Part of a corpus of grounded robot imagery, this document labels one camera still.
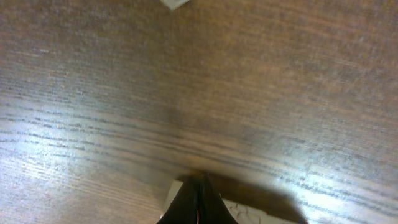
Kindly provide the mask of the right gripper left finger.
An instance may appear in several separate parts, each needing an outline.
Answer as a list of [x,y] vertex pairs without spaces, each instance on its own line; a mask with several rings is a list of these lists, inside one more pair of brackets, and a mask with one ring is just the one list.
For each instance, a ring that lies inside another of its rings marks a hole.
[[167,209],[157,224],[197,224],[199,180],[188,177],[174,180],[170,186],[165,206]]

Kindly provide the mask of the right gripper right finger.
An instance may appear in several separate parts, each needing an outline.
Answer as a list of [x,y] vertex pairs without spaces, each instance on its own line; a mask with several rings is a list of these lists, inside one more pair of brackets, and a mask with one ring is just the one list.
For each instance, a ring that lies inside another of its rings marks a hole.
[[199,224],[238,224],[230,214],[207,175],[199,176],[201,190],[198,203]]

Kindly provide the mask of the wooden block letter N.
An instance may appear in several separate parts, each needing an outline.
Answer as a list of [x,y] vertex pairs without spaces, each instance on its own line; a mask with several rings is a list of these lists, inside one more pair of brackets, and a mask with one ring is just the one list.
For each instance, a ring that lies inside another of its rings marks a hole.
[[[164,204],[163,214],[161,214],[160,217],[162,217],[168,210],[170,204],[174,200],[182,185],[183,182],[179,180],[174,180],[172,182]],[[223,203],[227,207],[229,213],[239,224],[297,224],[297,222],[288,221],[283,218],[277,218],[262,210],[225,198],[223,198]]]

